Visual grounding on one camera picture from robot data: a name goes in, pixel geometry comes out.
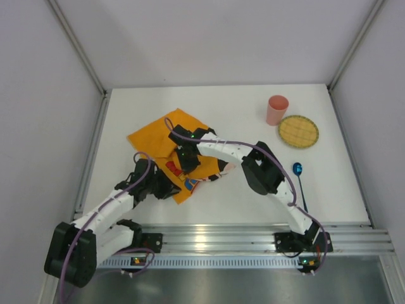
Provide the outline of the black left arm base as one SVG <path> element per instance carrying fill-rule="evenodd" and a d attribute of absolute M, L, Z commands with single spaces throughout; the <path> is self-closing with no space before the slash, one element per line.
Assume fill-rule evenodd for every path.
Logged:
<path fill-rule="evenodd" d="M 160 253 L 163 245 L 163 235 L 161 233 L 135 232 L 132 242 L 121 250 L 134 248 L 147 248 L 155 253 Z"/>

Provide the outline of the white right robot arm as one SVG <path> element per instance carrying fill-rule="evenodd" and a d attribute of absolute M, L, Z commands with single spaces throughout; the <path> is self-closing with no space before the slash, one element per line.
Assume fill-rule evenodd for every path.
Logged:
<path fill-rule="evenodd" d="M 209 156 L 242 167 L 248 186 L 262 196 L 273 196 L 276 207 L 283 214 L 290 230 L 300 241 L 313 245 L 319 235 L 327 240 L 323 226 L 297 205 L 297 193 L 283 166 L 268 146 L 259 141 L 249 144 L 226 141 L 206 129 L 188 131 L 181 125 L 165 124 L 169 138 L 190 156 Z"/>

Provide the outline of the orange cartoon print cloth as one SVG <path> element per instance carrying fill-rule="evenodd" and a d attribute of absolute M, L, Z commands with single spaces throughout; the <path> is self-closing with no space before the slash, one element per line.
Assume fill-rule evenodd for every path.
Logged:
<path fill-rule="evenodd" d="M 180 188 L 180 192 L 173 195 L 177 204 L 191 197 L 199 183 L 215 181 L 235 168 L 233 163 L 198 156 L 199 165 L 189 173 L 184 172 L 175 152 L 177 145 L 169 138 L 169 134 L 165 118 L 161 117 L 128 135 L 127 139 L 135 150 L 148 154 L 167 178 Z"/>

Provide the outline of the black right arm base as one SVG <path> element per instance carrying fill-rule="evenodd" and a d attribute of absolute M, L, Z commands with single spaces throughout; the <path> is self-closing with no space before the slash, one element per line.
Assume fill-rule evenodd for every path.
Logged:
<path fill-rule="evenodd" d="M 275 249 L 288 257 L 297 257 L 301 253 L 333 252 L 329 233 L 319 232 L 315 238 L 295 232 L 274 233 Z"/>

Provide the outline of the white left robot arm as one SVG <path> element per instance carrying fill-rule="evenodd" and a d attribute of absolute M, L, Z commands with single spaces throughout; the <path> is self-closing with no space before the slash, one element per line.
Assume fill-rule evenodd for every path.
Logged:
<path fill-rule="evenodd" d="M 96 268 L 115 253 L 149 250 L 142 226 L 123 215 L 149 195 L 164 200 L 179 192 L 180 188 L 154 161 L 138 160 L 134 171 L 102 203 L 73 222 L 56 226 L 45 259 L 45 273 L 82 288 Z"/>

